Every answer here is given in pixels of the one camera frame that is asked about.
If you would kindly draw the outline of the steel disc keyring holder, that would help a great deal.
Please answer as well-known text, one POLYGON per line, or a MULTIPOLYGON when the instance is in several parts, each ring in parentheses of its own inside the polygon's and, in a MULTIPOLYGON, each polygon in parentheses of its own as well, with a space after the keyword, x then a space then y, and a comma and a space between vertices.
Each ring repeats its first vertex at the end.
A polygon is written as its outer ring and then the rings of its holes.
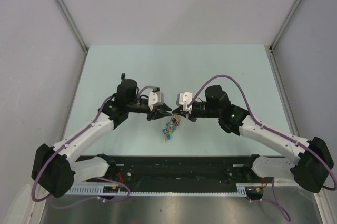
POLYGON ((168 138, 167 138, 168 133, 171 132, 171 131, 170 131, 170 128, 174 128, 174 129, 175 129, 175 130, 172 132, 172 133, 174 133, 174 132, 176 131, 176 129, 180 126, 181 121, 182 121, 182 116, 174 114, 174 115, 172 115, 171 118, 166 122, 165 127, 164 127, 163 130, 162 130, 162 133, 163 133, 163 135, 164 135, 164 142, 167 142, 167 141, 169 141, 169 140, 172 139, 172 138, 171 138, 171 139, 168 139, 168 138))

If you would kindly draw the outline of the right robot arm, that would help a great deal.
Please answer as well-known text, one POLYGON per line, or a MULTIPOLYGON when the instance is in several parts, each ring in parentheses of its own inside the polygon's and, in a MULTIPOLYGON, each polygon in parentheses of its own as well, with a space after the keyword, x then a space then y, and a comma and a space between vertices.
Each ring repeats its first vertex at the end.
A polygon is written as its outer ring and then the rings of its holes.
POLYGON ((332 177, 333 159, 324 140, 297 137, 269 127, 254 118, 248 110, 232 104, 219 85, 205 90, 206 100, 192 100, 190 92, 179 93, 173 114, 195 122, 198 118, 217 118, 226 133, 255 140, 279 153, 282 158, 254 155, 243 169, 248 182, 260 177, 274 177, 295 181, 303 189, 318 193, 324 188, 327 177, 332 177))

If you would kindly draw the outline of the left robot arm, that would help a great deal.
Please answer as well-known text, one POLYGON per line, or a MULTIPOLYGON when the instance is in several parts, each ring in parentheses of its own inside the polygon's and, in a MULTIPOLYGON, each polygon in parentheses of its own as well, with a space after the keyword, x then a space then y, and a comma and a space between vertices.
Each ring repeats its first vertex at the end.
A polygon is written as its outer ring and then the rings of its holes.
POLYGON ((49 196, 59 198, 77 181, 96 177, 112 181, 116 177, 116 168, 108 156, 99 154, 86 161, 77 159, 100 138, 121 125, 130 113, 145 114, 148 121, 171 116, 172 110, 164 103, 159 87, 151 86, 150 89, 148 97, 143 98, 135 80, 121 80, 116 92, 103 101, 96 116, 86 126, 52 146, 39 146, 31 174, 34 181, 32 200, 43 201, 35 195, 38 186, 49 196))

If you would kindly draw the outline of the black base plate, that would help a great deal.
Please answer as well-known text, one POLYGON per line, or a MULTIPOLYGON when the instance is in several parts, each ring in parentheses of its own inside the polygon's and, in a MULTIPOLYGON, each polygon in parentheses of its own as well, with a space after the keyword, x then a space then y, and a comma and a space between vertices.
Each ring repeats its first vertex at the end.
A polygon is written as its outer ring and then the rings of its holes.
POLYGON ((132 192, 225 193, 238 184, 264 187, 272 179, 252 169, 256 155, 212 157, 110 156, 115 163, 103 175, 127 185, 132 192))

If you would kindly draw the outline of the aluminium frame rail left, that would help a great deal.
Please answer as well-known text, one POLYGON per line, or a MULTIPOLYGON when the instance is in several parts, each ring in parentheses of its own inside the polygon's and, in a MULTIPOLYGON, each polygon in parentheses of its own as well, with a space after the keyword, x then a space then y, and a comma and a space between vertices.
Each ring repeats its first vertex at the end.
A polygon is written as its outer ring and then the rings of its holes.
POLYGON ((50 140, 51 146, 63 139, 78 83, 86 60, 86 52, 80 48, 72 51, 58 63, 55 73, 56 97, 55 135, 50 140))

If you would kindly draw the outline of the aluminium frame rail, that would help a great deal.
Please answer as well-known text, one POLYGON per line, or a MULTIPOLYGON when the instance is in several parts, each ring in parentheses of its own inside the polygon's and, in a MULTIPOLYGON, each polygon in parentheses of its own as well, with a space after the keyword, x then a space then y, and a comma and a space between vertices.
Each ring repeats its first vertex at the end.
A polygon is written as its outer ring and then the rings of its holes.
POLYGON ((298 127, 298 123, 295 119, 293 109, 291 107, 291 102, 289 99, 288 91, 286 89, 283 73, 277 62, 276 55, 269 46, 266 46, 265 48, 290 132, 296 136, 303 137, 304 135, 298 127))
POLYGON ((58 63, 55 73, 56 97, 55 135, 50 140, 51 146, 63 139, 78 83, 86 60, 86 52, 80 48, 72 51, 58 63))

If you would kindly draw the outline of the aluminium frame rail right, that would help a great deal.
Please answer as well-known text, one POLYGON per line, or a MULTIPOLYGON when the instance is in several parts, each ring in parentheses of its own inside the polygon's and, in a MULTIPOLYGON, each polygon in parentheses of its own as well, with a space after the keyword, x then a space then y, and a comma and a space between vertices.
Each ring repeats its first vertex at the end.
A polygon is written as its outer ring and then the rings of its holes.
POLYGON ((291 107, 291 102, 289 99, 288 91, 286 89, 283 73, 277 62, 276 55, 269 46, 266 46, 265 48, 290 132, 296 136, 303 137, 304 135, 298 127, 298 123, 295 119, 293 109, 291 107))

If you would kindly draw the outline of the aluminium frame post left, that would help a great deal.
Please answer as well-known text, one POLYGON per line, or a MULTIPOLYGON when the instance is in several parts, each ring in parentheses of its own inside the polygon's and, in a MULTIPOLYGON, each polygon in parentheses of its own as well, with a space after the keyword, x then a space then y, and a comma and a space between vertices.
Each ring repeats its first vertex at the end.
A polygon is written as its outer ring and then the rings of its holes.
POLYGON ((68 25, 70 31, 74 35, 77 43, 79 44, 81 50, 84 52, 84 54, 87 54, 88 52, 88 46, 86 45, 86 42, 83 39, 83 36, 78 29, 78 26, 75 23, 75 20, 73 19, 66 3, 64 0, 54 0, 56 6, 58 7, 61 15, 65 19, 66 24, 68 25))

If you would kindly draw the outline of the aluminium frame post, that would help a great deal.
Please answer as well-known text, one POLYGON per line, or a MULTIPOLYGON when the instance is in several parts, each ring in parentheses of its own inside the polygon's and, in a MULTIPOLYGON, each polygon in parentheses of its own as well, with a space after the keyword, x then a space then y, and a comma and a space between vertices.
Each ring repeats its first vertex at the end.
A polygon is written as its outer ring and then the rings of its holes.
POLYGON ((86 45, 86 42, 83 39, 83 36, 78 29, 78 26, 75 23, 75 20, 73 19, 66 3, 64 0, 54 0, 56 6, 58 7, 61 15, 65 19, 66 24, 68 25, 70 31, 74 35, 77 43, 79 44, 81 50, 84 52, 84 54, 87 54, 88 52, 88 46, 86 45))
POLYGON ((291 24, 293 18, 295 17, 297 11, 299 10, 301 4, 304 2, 304 0, 294 0, 292 3, 288 13, 286 14, 286 17, 284 21, 282 22, 280 28, 278 29, 274 39, 272 40, 271 44, 269 45, 269 50, 271 53, 274 53, 275 49, 277 48, 281 38, 284 36, 286 30, 288 29, 289 25, 291 24))

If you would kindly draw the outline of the aluminium frame post right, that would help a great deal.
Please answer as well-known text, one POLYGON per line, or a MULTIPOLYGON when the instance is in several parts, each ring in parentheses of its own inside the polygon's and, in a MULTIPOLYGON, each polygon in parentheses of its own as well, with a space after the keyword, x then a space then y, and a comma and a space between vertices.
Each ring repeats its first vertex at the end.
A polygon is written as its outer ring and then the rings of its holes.
POLYGON ((278 29, 274 39, 272 40, 271 44, 269 45, 269 50, 271 53, 274 53, 275 49, 277 48, 281 38, 284 36, 286 30, 288 29, 289 25, 291 24, 293 18, 295 17, 297 11, 299 10, 301 4, 304 2, 304 0, 294 0, 292 3, 288 13, 286 14, 286 17, 284 21, 282 22, 280 28, 278 29))

